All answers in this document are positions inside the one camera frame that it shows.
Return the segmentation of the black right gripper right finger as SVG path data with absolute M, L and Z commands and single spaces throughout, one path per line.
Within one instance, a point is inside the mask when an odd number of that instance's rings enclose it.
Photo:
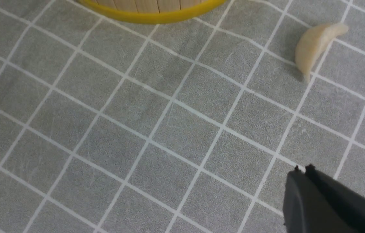
M 365 197 L 310 164 L 305 176 L 315 185 L 339 218 L 357 233 L 365 233 Z

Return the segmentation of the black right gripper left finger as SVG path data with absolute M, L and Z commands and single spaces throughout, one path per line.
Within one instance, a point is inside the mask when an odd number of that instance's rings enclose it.
M 288 172 L 283 204 L 288 233 L 356 233 L 298 166 Z

